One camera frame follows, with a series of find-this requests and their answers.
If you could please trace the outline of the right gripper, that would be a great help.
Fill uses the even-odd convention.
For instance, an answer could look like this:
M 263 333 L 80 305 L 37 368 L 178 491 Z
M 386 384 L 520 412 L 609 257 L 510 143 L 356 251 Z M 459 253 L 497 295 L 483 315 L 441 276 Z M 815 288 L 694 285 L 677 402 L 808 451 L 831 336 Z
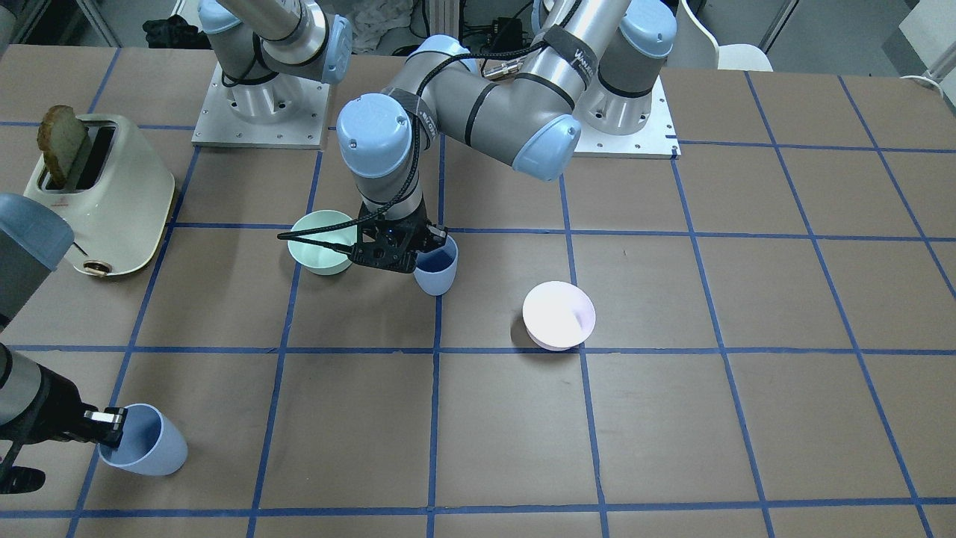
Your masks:
M 44 365 L 2 375 L 2 439 L 23 444 L 95 442 L 110 449 L 122 443 L 125 406 L 102 411 L 81 400 L 76 385 Z

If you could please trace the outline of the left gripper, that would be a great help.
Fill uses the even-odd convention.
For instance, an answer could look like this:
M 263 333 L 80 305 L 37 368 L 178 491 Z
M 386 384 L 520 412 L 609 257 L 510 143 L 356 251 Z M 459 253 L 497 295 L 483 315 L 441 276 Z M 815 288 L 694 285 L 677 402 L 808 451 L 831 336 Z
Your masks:
M 443 247 L 447 239 L 447 229 L 428 218 L 426 202 L 421 200 L 406 217 L 374 217 L 360 223 L 347 258 L 356 265 L 412 273 L 420 253 Z

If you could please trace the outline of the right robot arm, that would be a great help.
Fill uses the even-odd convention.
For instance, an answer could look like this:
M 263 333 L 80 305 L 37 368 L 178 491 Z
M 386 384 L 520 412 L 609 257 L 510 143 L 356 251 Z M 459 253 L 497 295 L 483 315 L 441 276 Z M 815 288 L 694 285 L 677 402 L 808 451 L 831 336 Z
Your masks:
M 252 26 L 254 52 L 280 70 L 323 58 L 331 21 L 314 2 L 226 1 L 224 9 Z M 2 194 L 2 324 L 7 326 L 75 245 L 67 221 L 41 203 Z M 2 348 L 4 465 L 21 447 L 41 442 L 93 442 L 116 448 L 127 409 L 98 409 L 81 400 L 74 383 L 44 365 Z

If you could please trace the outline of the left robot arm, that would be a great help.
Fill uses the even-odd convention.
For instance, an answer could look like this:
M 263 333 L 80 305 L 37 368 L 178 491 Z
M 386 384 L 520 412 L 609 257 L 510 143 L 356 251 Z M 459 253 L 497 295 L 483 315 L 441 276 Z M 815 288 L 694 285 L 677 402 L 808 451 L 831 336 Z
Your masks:
M 339 149 L 362 198 L 344 254 L 411 273 L 420 253 L 444 245 L 419 186 L 420 154 L 440 135 L 546 182 L 577 151 L 595 150 L 586 132 L 631 142 L 677 31 L 659 1 L 557 1 L 506 83 L 482 75 L 455 38 L 427 38 L 386 88 L 338 114 Z

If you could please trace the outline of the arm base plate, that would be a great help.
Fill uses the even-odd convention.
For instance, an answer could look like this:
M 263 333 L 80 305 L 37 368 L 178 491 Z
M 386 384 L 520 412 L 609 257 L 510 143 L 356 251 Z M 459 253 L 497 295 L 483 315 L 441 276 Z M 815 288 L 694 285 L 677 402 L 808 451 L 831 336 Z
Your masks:
M 659 77 L 649 94 L 625 98 L 600 82 L 585 91 L 574 109 L 581 135 L 574 156 L 676 159 L 682 154 Z
M 331 89 L 284 74 L 259 85 L 233 85 L 216 66 L 191 142 L 221 149 L 322 150 Z

